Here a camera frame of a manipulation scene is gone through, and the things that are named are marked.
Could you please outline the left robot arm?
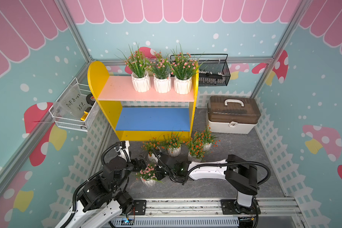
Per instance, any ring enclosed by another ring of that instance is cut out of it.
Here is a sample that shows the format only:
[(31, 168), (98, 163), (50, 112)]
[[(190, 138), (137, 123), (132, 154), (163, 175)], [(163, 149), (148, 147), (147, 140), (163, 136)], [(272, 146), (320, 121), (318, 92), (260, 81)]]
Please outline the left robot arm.
[(129, 146), (129, 141), (117, 142), (102, 153), (102, 169), (75, 189), (72, 206), (58, 228), (114, 227), (112, 220), (120, 215), (132, 225), (137, 214), (144, 214), (146, 202), (134, 200), (126, 191), (130, 174), (145, 167), (144, 160), (131, 159)]

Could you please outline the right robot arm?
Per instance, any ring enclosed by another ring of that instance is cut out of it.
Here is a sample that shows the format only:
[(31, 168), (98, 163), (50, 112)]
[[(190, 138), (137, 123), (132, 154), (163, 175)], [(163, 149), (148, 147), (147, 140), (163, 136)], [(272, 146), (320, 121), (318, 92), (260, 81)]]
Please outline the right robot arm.
[(188, 180), (224, 180), (237, 190), (233, 202), (221, 201), (224, 214), (259, 214), (256, 195), (259, 186), (271, 176), (271, 170), (263, 163), (246, 161), (230, 154), (227, 159), (214, 162), (177, 161), (175, 157), (153, 149), (158, 167), (156, 177), (168, 176), (172, 182), (186, 184)]

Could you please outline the pink flower pot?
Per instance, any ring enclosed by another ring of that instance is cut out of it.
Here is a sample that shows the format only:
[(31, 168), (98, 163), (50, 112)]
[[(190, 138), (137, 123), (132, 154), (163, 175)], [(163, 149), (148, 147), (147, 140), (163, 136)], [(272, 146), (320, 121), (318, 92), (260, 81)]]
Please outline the pink flower pot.
[(180, 46), (172, 50), (171, 74), (174, 76), (174, 90), (177, 94), (186, 95), (192, 89), (192, 76), (199, 70), (198, 60), (190, 53), (184, 53)]
[(125, 57), (125, 54), (122, 52), (125, 60), (125, 64), (132, 71), (132, 84), (136, 92), (144, 93), (150, 90), (151, 81), (147, 71), (149, 67), (149, 61), (145, 57), (145, 55), (138, 49), (134, 50), (129, 46), (130, 56)]
[(155, 90), (161, 94), (168, 93), (172, 88), (170, 63), (160, 52), (154, 52), (153, 55), (150, 70), (154, 76)]
[(142, 183), (145, 184), (147, 187), (152, 187), (156, 183), (161, 183), (156, 175), (156, 164), (150, 163), (144, 169), (141, 169), (139, 172), (136, 173), (136, 179), (141, 180)]

